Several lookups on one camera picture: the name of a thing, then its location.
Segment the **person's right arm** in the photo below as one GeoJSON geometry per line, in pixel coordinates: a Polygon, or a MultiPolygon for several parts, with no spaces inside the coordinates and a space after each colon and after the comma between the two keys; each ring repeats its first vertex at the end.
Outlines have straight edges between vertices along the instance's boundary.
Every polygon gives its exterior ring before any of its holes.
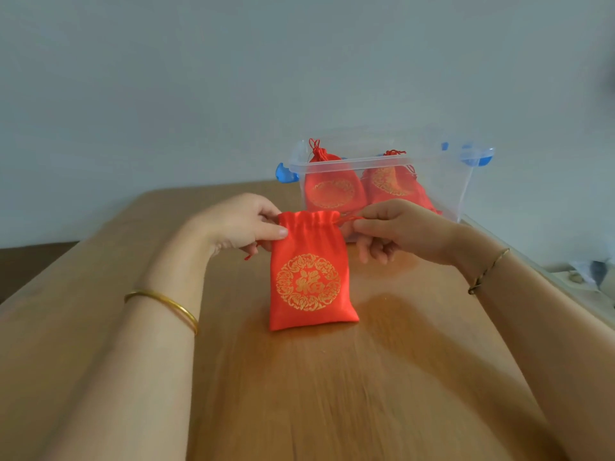
{"type": "MultiPolygon", "coordinates": [[[[502,252],[495,240],[396,199],[353,222],[363,261],[401,249],[454,265],[469,285],[502,252]]],[[[615,331],[509,253],[476,296],[511,350],[536,401],[573,460],[615,460],[615,331]]]]}

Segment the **hand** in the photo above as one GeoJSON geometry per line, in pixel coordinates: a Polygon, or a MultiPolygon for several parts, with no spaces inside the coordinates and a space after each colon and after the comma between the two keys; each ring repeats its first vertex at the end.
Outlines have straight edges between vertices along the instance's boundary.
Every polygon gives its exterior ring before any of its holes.
{"type": "Polygon", "coordinates": [[[205,233],[208,243],[220,249],[238,247],[250,255],[258,253],[257,241],[271,250],[269,241],[284,239],[288,230],[277,224],[280,215],[273,203],[256,194],[241,194],[231,197],[199,213],[191,221],[205,233]]]}
{"type": "Polygon", "coordinates": [[[358,215],[366,218],[352,223],[353,230],[360,233],[357,248],[363,263],[369,254],[387,263],[398,249],[430,262],[453,263],[457,223],[403,199],[368,205],[358,215]]]}

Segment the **person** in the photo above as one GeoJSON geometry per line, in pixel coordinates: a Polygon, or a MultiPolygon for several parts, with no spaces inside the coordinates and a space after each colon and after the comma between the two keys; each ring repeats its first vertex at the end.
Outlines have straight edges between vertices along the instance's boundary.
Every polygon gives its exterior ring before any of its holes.
{"type": "MultiPolygon", "coordinates": [[[[272,202],[244,194],[191,217],[159,249],[136,285],[172,298],[196,319],[204,272],[220,249],[257,253],[285,228],[272,202]]],[[[503,247],[404,200],[365,207],[343,227],[359,256],[397,250],[454,265],[469,285],[503,247]]],[[[516,258],[504,255],[475,289],[536,401],[572,460],[615,459],[615,333],[516,258]]],[[[47,460],[181,460],[186,456],[194,334],[156,299],[136,295],[79,402],[50,442],[47,460]]]]}

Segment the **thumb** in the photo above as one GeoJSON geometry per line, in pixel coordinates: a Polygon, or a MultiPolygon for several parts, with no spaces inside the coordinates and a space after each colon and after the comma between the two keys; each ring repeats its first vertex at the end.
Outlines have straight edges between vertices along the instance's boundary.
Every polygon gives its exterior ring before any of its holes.
{"type": "Polygon", "coordinates": [[[374,238],[394,239],[393,224],[389,220],[355,220],[352,227],[358,233],[374,238]]]}
{"type": "Polygon", "coordinates": [[[275,241],[288,236],[288,230],[283,226],[261,221],[254,228],[254,236],[257,241],[275,241]]]}

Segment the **gold bracelet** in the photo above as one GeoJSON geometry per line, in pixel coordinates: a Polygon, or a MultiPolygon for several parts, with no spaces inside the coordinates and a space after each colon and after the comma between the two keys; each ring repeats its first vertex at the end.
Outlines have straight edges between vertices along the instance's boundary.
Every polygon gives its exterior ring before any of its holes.
{"type": "Polygon", "coordinates": [[[493,263],[491,264],[491,266],[485,270],[477,279],[476,281],[474,281],[474,285],[470,287],[470,289],[467,290],[467,294],[476,294],[476,289],[482,285],[483,283],[483,277],[487,274],[488,271],[490,271],[493,267],[496,266],[496,263],[498,263],[503,256],[505,256],[506,254],[508,254],[508,252],[511,250],[510,247],[508,247],[507,249],[504,249],[502,252],[500,252],[500,254],[497,256],[497,258],[493,261],[493,263]]]}
{"type": "Polygon", "coordinates": [[[166,297],[164,294],[150,291],[149,289],[136,289],[124,296],[124,303],[126,304],[128,300],[134,296],[146,296],[151,299],[155,299],[158,302],[162,302],[172,311],[178,312],[189,324],[191,324],[191,328],[193,329],[195,336],[199,334],[199,321],[196,320],[194,315],[192,315],[187,309],[176,303],[173,299],[166,297]]]}

